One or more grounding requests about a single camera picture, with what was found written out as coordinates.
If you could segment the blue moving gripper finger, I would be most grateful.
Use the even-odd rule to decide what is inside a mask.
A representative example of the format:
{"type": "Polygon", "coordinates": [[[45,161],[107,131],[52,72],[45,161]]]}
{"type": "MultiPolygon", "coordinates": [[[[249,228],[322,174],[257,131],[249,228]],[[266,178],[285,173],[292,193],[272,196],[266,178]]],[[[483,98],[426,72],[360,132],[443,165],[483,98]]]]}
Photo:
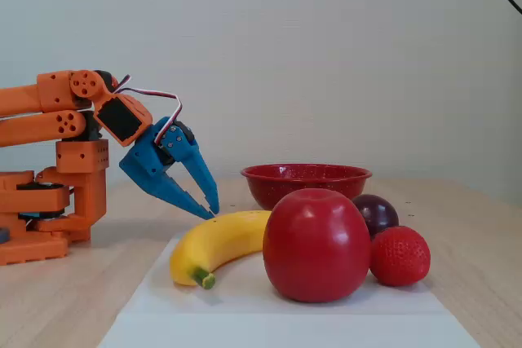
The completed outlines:
{"type": "MultiPolygon", "coordinates": [[[[200,153],[195,136],[188,127],[170,126],[161,137],[160,147],[166,147],[169,150],[175,158],[175,163],[181,163],[184,166],[197,186],[203,179],[213,178],[200,153]]],[[[219,194],[215,183],[215,214],[218,212],[219,194]]]]}

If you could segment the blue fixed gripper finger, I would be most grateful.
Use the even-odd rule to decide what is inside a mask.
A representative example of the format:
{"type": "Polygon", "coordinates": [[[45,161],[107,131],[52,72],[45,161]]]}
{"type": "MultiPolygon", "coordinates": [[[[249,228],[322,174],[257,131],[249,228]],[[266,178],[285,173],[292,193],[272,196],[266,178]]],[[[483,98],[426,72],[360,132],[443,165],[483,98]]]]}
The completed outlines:
{"type": "Polygon", "coordinates": [[[206,209],[199,204],[188,192],[167,174],[148,179],[145,182],[145,191],[156,198],[174,205],[199,218],[209,220],[215,216],[215,181],[212,177],[203,179],[198,183],[209,204],[210,209],[206,209]]]}

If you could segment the blue gripper body with servo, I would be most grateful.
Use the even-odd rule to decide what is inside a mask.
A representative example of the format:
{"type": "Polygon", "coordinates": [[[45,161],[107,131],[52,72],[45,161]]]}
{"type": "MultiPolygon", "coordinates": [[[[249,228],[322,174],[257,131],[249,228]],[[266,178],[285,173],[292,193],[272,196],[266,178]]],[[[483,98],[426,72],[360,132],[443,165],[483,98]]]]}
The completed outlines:
{"type": "Polygon", "coordinates": [[[168,118],[148,128],[119,163],[120,168],[144,192],[184,192],[166,171],[175,158],[166,147],[158,147],[154,139],[168,118]]]}

